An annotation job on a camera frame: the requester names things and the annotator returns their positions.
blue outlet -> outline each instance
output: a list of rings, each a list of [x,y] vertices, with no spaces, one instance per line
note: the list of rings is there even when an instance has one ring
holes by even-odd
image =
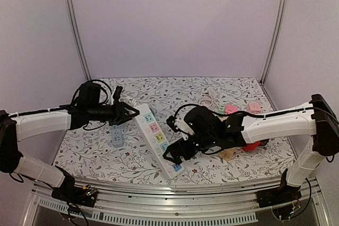
[[[162,144],[160,144],[160,147],[163,150],[163,152],[165,152],[166,148],[168,147],[168,143],[167,142],[163,142]]]
[[[151,113],[148,113],[144,115],[144,119],[146,120],[147,123],[149,123],[153,121],[153,116]]]
[[[180,165],[173,165],[172,167],[175,170],[175,172],[177,172],[177,171],[179,171],[181,169]]]

black cable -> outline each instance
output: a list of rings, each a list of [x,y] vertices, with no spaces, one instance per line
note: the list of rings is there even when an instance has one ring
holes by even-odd
[[[307,181],[307,184],[308,184],[308,186],[309,186],[309,197],[308,197],[308,201],[307,201],[305,207],[301,210],[301,212],[300,212],[299,214],[295,215],[295,216],[292,216],[291,219],[296,218],[296,217],[298,217],[299,215],[301,215],[302,213],[304,213],[304,211],[306,210],[308,204],[309,204],[310,201],[311,201],[311,197],[312,197],[312,187],[311,187],[311,183],[309,182],[309,180],[308,180],[307,178],[306,178],[306,181]]]
[[[18,114],[12,114],[12,115],[9,115],[8,117],[26,116],[26,115],[31,115],[31,114],[53,112],[53,111],[60,111],[60,110],[63,110],[63,109],[60,108],[60,107],[57,107],[57,108],[52,108],[52,109],[49,109],[49,110],[27,111],[27,112],[21,112],[21,113],[18,113]]]
[[[316,109],[316,110],[319,110],[319,111],[326,113],[328,116],[330,116],[339,125],[339,121],[334,115],[330,114],[329,112],[327,112],[323,109],[317,108],[317,107],[313,107],[313,109]]]
[[[110,87],[106,82],[104,82],[104,81],[102,81],[102,80],[99,80],[99,79],[91,79],[91,80],[86,81],[86,82],[83,83],[83,84],[91,83],[91,82],[100,82],[100,83],[104,84],[104,85],[109,89],[109,91],[110,91],[110,93],[111,93],[111,95],[112,95],[112,89],[111,89],[111,87]],[[76,100],[77,100],[76,95],[77,95],[77,93],[79,92],[79,90],[80,90],[80,87],[78,87],[78,89],[75,90],[75,92],[74,92],[74,94],[73,94],[73,97],[72,97],[72,100],[71,100],[71,102],[70,102],[70,105],[71,105],[71,106],[74,106],[74,105],[76,104]],[[103,92],[105,93],[106,99],[105,99],[103,102],[99,103],[99,104],[105,104],[105,103],[107,103],[108,100],[109,100],[108,93],[107,93],[106,89],[104,89],[103,87],[100,87],[100,90],[103,91]]]
[[[112,94],[112,89],[111,89],[111,87],[110,87],[106,82],[104,82],[103,80],[100,80],[100,79],[91,79],[91,80],[89,80],[89,81],[87,81],[87,82],[85,82],[85,83],[89,83],[89,82],[100,82],[100,83],[104,84],[104,85],[108,88],[108,90],[110,91],[110,93]]]
[[[194,104],[194,103],[188,103],[188,104],[184,104],[182,106],[180,106],[176,112],[174,113],[174,117],[176,117],[179,113],[179,111],[185,107],[188,107],[188,106],[199,106],[201,107],[201,105],[199,104]],[[215,115],[218,115],[218,116],[232,116],[232,115],[237,115],[237,114],[245,114],[246,116],[250,116],[250,117],[255,117],[257,119],[263,119],[263,118],[267,118],[267,117],[272,117],[272,116],[280,116],[280,115],[285,115],[287,113],[293,113],[293,112],[299,112],[299,111],[307,111],[307,110],[313,110],[313,109],[319,109],[319,108],[315,108],[315,107],[308,107],[308,108],[297,108],[297,109],[293,109],[293,110],[286,110],[286,111],[279,111],[279,112],[274,112],[274,113],[268,113],[268,114],[264,114],[264,115],[256,115],[256,114],[252,114],[250,112],[247,112],[247,111],[236,111],[234,113],[231,113],[231,114],[220,114],[218,112],[215,112],[215,111],[212,111],[210,109],[208,109],[210,112],[212,112],[213,114]]]
[[[16,175],[17,175],[20,179],[17,179],[17,178],[15,178],[15,177],[13,177],[13,176],[12,176],[12,173],[9,173],[9,175],[10,175],[11,179],[13,179],[14,181],[17,181],[17,182],[19,182],[19,183],[23,183],[23,178],[22,178],[22,176],[21,176],[20,174],[16,173]]]
[[[328,158],[328,157],[326,157],[326,161],[327,161],[327,162],[329,162],[329,163],[332,163],[332,162],[333,162],[333,160],[334,160],[334,155],[332,155],[332,159],[331,159],[331,160],[329,160],[329,158]]]
[[[89,222],[88,222],[88,219],[86,218],[86,216],[85,216],[85,214],[84,214],[84,212],[80,209],[80,207],[77,205],[77,204],[75,204],[72,200],[70,200],[70,198],[68,198],[68,197],[66,197],[64,194],[62,194],[61,192],[59,192],[56,188],[54,188],[53,186],[51,186],[50,184],[47,184],[47,183],[45,183],[45,182],[42,182],[42,183],[44,183],[45,185],[47,185],[49,188],[51,188],[53,191],[55,191],[56,193],[58,193],[61,197],[63,197],[64,199],[66,199],[67,200],[67,205],[68,205],[68,210],[67,210],[67,212],[68,212],[68,219],[69,219],[69,221],[73,224],[73,225],[75,225],[75,226],[80,226],[79,224],[76,224],[71,218],[70,218],[70,211],[72,210],[73,212],[78,212],[78,213],[80,213],[82,216],[83,216],[83,218],[84,218],[84,220],[85,220],[85,222],[86,222],[86,226],[89,226],[90,224],[89,224]]]
[[[87,125],[83,126],[83,129],[84,129],[85,131],[93,131],[93,130],[96,130],[96,129],[99,129],[99,128],[103,127],[103,126],[106,125],[106,124],[107,124],[107,122],[103,123],[102,125],[100,125],[100,126],[98,126],[98,127],[93,128],[93,129],[87,129],[87,128],[86,128],[86,127],[88,126],[88,124],[87,124]]]
[[[207,155],[207,156],[211,156],[211,155],[215,155],[216,153],[220,153],[224,150],[224,148],[221,148],[219,149],[218,151],[215,151],[215,152],[212,152],[212,153],[205,153],[205,152],[202,152],[204,155]]]

pink block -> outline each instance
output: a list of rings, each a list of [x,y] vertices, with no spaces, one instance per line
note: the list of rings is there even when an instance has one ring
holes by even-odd
[[[233,106],[230,104],[226,104],[225,105],[225,114],[232,114],[234,112],[238,111],[238,107],[237,106]]]
[[[249,103],[247,106],[247,111],[253,114],[260,114],[263,111],[260,103]]]

white backdrop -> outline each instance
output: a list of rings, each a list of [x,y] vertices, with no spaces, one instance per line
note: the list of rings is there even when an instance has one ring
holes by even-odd
[[[288,0],[267,89],[278,108],[320,93],[339,115],[339,0]],[[306,140],[292,140],[300,152]],[[317,179],[333,225],[339,222],[339,156],[324,161]]]
[[[0,0],[0,109],[33,111],[69,103],[84,81],[65,0]],[[62,132],[19,143],[51,163]],[[19,225],[33,182],[0,174],[0,225]]]
[[[74,0],[93,77],[259,78],[279,0]]]

small wooden block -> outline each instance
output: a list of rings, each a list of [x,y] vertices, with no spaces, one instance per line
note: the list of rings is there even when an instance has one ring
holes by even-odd
[[[218,153],[219,158],[230,161],[234,155],[235,148],[225,149],[224,151]]]

